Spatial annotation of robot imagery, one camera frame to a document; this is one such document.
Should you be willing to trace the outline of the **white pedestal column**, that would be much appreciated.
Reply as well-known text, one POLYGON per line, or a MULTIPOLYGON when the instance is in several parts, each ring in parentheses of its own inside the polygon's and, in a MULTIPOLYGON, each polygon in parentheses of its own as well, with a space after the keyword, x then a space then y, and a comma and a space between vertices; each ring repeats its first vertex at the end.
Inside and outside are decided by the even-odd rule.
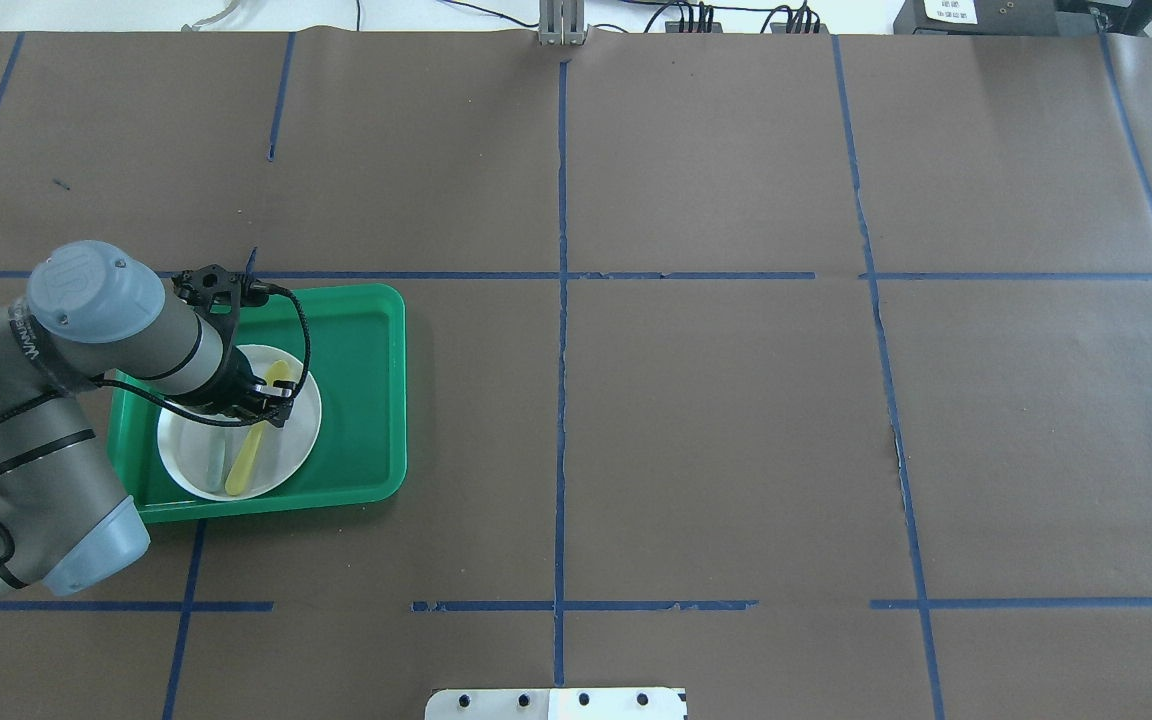
POLYGON ((684 689, 472 688, 431 694, 425 719, 687 719, 684 689))

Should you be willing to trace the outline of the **aluminium frame post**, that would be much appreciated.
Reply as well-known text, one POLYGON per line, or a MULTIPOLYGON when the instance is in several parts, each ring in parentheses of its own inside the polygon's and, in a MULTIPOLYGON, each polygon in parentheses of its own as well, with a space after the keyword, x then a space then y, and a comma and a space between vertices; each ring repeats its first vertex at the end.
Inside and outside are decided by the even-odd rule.
POLYGON ((541 46, 579 46, 588 40, 584 0, 540 0, 538 41, 541 46))

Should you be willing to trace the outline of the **white round plate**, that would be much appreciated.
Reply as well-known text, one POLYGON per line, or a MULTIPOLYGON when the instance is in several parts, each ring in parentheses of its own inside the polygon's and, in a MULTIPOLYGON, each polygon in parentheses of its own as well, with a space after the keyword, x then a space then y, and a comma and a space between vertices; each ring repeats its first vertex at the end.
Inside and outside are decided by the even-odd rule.
MULTIPOLYGON (((314 376, 310 374, 305 387, 293 402, 291 419, 283 429, 266 430, 259 456, 256 457, 250 487, 238 497, 228 497, 225 491, 219 495, 212 495, 200 488, 205 464, 204 445, 209 433, 219 427, 209 427, 197 420, 185 420, 182 416, 161 410, 157 419, 157 454, 162 461, 166 473, 189 495, 204 498, 207 501, 237 502, 265 495, 291 478, 291 475, 305 464, 308 455, 314 448, 321 419, 321 393, 314 376)), ((223 429, 227 433, 227 458, 225 458, 227 473, 250 429, 223 429)))

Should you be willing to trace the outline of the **black computer box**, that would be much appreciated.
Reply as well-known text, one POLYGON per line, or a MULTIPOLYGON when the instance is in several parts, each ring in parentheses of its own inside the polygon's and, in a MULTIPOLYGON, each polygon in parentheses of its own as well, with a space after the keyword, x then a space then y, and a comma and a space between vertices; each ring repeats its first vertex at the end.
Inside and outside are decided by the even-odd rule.
POLYGON ((904 1, 895 35, 1082 37, 1100 32, 1089 13, 1064 12, 1056 1, 904 1))

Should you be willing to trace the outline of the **translucent plastic fork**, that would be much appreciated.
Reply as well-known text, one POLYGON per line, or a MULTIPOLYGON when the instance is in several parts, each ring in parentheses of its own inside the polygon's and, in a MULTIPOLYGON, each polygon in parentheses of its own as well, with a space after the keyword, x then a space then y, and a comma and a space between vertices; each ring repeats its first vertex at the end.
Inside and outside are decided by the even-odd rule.
POLYGON ((215 429, 209 433, 204 445, 204 478, 200 488, 219 495, 223 492, 225 458, 227 458, 227 433, 223 429, 215 429))

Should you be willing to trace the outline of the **green plastic tray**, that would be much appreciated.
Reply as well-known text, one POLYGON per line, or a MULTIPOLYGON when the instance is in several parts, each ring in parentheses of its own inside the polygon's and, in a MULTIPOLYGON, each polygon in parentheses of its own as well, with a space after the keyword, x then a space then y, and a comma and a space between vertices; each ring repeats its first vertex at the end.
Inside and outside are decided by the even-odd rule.
POLYGON ((115 391, 108 452, 142 520, 230 518, 262 511, 374 503, 407 473, 404 301, 387 285, 305 288, 296 293, 311 334, 302 400, 320 397, 319 433, 302 464, 251 497, 195 495, 183 467, 160 456, 162 410, 115 391))

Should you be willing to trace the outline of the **yellow plastic spoon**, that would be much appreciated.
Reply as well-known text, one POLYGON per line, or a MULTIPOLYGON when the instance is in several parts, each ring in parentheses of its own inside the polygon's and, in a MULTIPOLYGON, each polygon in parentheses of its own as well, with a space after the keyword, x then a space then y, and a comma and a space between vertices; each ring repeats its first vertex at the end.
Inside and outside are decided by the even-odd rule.
MULTIPOLYGON (((288 361, 278 359, 266 370, 265 379, 270 382, 270 386, 276 386, 276 382, 280 381, 291 382, 293 377, 291 364, 288 361)), ((262 423, 252 425, 250 432, 244 437, 242 446, 238 447, 236 460, 234 460, 227 478, 225 478, 223 491, 227 492, 228 497, 243 495, 248 491, 248 487, 250 487, 256 457, 259 456, 262 439, 264 439, 266 430, 271 427, 273 427, 273 424, 270 420, 262 420, 262 423)))

